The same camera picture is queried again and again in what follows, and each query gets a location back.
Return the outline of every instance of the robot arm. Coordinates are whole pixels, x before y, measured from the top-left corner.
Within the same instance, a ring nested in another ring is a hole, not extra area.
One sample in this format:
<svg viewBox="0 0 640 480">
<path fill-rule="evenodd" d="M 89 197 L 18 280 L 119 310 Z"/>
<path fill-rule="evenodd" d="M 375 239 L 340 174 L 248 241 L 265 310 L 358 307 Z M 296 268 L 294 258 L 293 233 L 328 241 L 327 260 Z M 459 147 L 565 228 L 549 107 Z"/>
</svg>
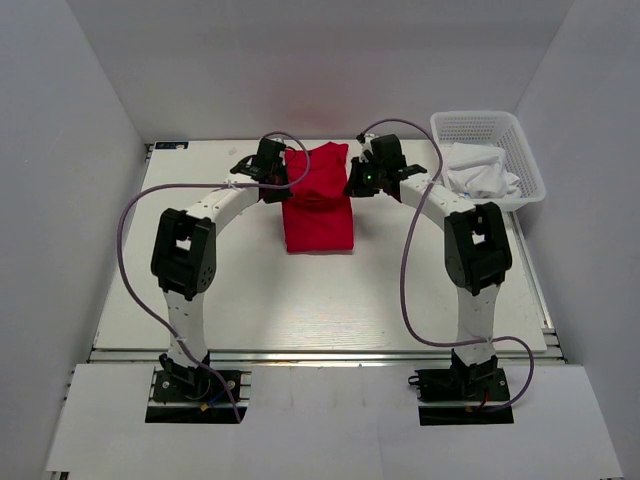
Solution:
<svg viewBox="0 0 640 480">
<path fill-rule="evenodd" d="M 229 180 L 247 183 L 240 175 L 231 175 Z M 216 237 L 259 199 L 257 188 L 219 190 L 185 211 L 168 209 L 160 218 L 159 232 L 163 238 L 173 241 L 165 245 L 156 242 L 152 271 L 158 276 L 167 302 L 169 323 L 191 353 L 197 359 L 206 360 L 204 363 L 208 363 L 209 351 L 204 342 L 203 302 L 204 292 L 216 273 Z M 173 337 L 161 363 L 165 370 L 176 370 L 178 374 L 179 366 L 193 366 Z"/>
<path fill-rule="evenodd" d="M 400 201 L 418 208 L 431 182 L 427 173 L 401 181 Z M 445 235 L 445 267 L 458 291 L 456 341 L 492 338 L 496 298 L 511 266 L 500 210 L 494 204 L 476 206 L 436 184 L 420 213 Z M 487 364 L 496 358 L 490 342 L 455 347 L 454 353 L 466 366 Z"/>
<path fill-rule="evenodd" d="M 151 272 L 158 278 L 167 302 L 169 323 L 204 364 L 209 364 L 204 341 L 204 293 L 216 273 L 216 237 L 243 210 L 260 200 L 273 203 L 292 196 L 288 189 L 233 188 L 233 184 L 287 185 L 285 148 L 281 141 L 263 138 L 257 153 L 231 170 L 227 180 L 230 188 L 213 191 L 186 210 L 167 209 L 160 217 Z M 160 356 L 160 364 L 190 394 L 199 395 L 203 379 L 209 378 L 187 358 L 173 337 L 169 351 Z"/>
<path fill-rule="evenodd" d="M 345 194 L 371 197 L 382 190 L 420 208 L 433 179 L 420 165 L 407 166 L 398 137 L 360 136 L 358 140 L 363 151 L 351 162 Z M 456 341 L 491 339 L 496 298 L 512 263 L 500 209 L 493 203 L 475 205 L 434 184 L 420 213 L 444 232 L 445 267 L 458 291 Z M 497 370 L 493 344 L 455 346 L 451 370 L 463 396 L 484 388 L 484 381 Z"/>
</svg>

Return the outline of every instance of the white plastic basket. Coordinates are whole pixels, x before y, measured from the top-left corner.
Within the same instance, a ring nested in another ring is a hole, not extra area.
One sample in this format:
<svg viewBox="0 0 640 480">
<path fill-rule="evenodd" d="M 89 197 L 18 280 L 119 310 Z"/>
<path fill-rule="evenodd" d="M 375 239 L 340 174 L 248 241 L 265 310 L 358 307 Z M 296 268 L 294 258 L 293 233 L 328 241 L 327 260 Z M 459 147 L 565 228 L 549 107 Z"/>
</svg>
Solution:
<svg viewBox="0 0 640 480">
<path fill-rule="evenodd" d="M 474 203 L 495 202 L 503 211 L 512 212 L 527 203 L 539 202 L 547 194 L 522 127 L 511 113 L 439 112 L 431 116 L 431 131 L 445 156 L 454 142 L 504 148 L 506 168 L 520 177 L 522 197 L 472 199 Z"/>
</svg>

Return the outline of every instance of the white platform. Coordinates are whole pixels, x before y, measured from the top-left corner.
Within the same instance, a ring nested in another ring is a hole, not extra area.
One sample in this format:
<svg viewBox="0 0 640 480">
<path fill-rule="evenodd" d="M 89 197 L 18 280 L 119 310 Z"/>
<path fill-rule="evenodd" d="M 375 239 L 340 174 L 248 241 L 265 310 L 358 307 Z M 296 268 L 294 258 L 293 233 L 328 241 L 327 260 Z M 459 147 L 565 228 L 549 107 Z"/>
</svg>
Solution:
<svg viewBox="0 0 640 480">
<path fill-rule="evenodd" d="M 72 480 L 621 475 L 582 367 L 538 368 L 512 425 L 421 427 L 411 372 L 257 367 L 241 425 L 151 425 L 151 365 L 79 365 L 47 469 Z M 517 388 L 527 369 L 506 372 Z"/>
<path fill-rule="evenodd" d="M 313 148 L 325 141 L 307 141 Z M 349 158 L 357 155 L 357 142 Z M 144 188 L 170 182 L 217 182 L 257 141 L 190 142 L 185 150 L 155 150 Z M 435 171 L 426 141 L 403 141 L 408 163 Z M 125 258 L 141 297 L 165 315 L 166 305 L 150 262 L 158 220 L 166 208 L 186 208 L 203 190 L 171 190 L 141 201 Z M 400 257 L 413 209 L 379 195 L 352 202 L 356 247 L 351 255 L 287 255 L 280 205 L 259 204 L 218 237 L 218 271 L 205 299 L 210 349 L 242 351 L 429 350 L 406 332 L 399 306 Z M 508 225 L 513 268 L 496 306 L 495 335 L 516 335 L 534 351 L 546 349 L 542 312 L 525 275 Z M 409 261 L 408 302 L 415 329 L 433 340 L 454 340 L 456 289 L 444 268 L 442 232 L 426 218 L 418 223 Z M 129 298 L 116 273 L 94 346 L 104 350 L 161 350 L 168 333 Z M 497 344 L 499 351 L 521 351 Z"/>
</svg>

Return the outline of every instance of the black mounting plate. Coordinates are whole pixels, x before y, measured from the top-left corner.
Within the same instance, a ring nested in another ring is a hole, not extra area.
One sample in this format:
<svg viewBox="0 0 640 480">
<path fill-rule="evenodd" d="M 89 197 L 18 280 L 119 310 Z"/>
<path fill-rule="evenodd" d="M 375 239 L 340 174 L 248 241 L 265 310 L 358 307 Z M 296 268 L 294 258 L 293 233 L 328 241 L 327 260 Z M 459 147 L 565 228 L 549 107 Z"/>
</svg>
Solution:
<svg viewBox="0 0 640 480">
<path fill-rule="evenodd" d="M 218 373 L 222 375 L 225 381 L 233 381 L 235 383 L 235 386 L 231 389 L 231 393 L 233 394 L 234 400 L 238 401 L 240 398 L 240 380 L 242 372 L 240 370 L 218 370 Z M 151 397 L 151 399 L 155 402 L 165 404 L 194 401 L 205 403 L 223 390 L 220 380 L 213 375 L 211 375 L 210 378 L 209 388 L 198 398 L 186 396 L 181 383 L 182 382 L 180 382 L 180 380 L 172 377 L 164 370 L 158 371 L 156 373 L 156 381 L 153 385 L 153 397 Z M 226 396 L 220 399 L 222 402 L 228 400 L 229 399 L 226 398 Z"/>
<path fill-rule="evenodd" d="M 496 370 L 491 379 L 483 382 L 483 388 L 471 396 L 463 396 L 459 386 L 452 380 L 450 369 L 416 370 L 416 376 L 409 379 L 409 384 L 417 386 L 420 400 L 430 402 L 482 402 L 489 392 L 489 402 L 507 402 L 511 396 L 507 377 L 502 368 Z"/>
</svg>

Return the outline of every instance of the white floor panel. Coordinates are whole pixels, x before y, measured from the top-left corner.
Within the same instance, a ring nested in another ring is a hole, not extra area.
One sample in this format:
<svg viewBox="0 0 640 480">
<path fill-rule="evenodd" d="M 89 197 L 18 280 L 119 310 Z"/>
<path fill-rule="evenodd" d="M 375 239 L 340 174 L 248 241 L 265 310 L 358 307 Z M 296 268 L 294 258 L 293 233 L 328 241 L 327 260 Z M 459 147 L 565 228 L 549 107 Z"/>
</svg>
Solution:
<svg viewBox="0 0 640 480">
<path fill-rule="evenodd" d="M 621 475 L 582 367 L 539 367 L 512 425 L 421 427 L 410 367 L 256 367 L 241 425 L 145 424 L 151 365 L 79 365 L 47 469 L 71 480 Z M 525 367 L 508 367 L 512 390 Z"/>
<path fill-rule="evenodd" d="M 305 142 L 309 148 L 324 141 Z M 359 152 L 350 144 L 349 158 Z M 216 182 L 254 153 L 256 141 L 190 142 L 185 150 L 156 150 L 144 188 L 169 182 Z M 423 141 L 403 141 L 408 163 L 435 170 L 435 154 Z M 151 275 L 158 220 L 166 208 L 186 208 L 203 190 L 152 194 L 138 206 L 126 243 L 126 265 L 141 297 L 165 315 Z M 380 195 L 352 202 L 356 246 L 348 255 L 287 255 L 280 205 L 259 204 L 218 238 L 218 270 L 205 299 L 209 348 L 244 351 L 410 351 L 415 342 L 400 316 L 400 258 L 413 210 Z M 496 306 L 495 335 L 516 335 L 544 351 L 542 312 L 508 226 L 513 268 Z M 442 232 L 426 218 L 418 223 L 408 274 L 409 311 L 415 329 L 433 340 L 454 340 L 456 289 L 443 260 Z M 118 273 L 102 313 L 98 349 L 164 349 L 168 333 L 129 298 Z M 500 351 L 519 351 L 498 344 Z"/>
</svg>

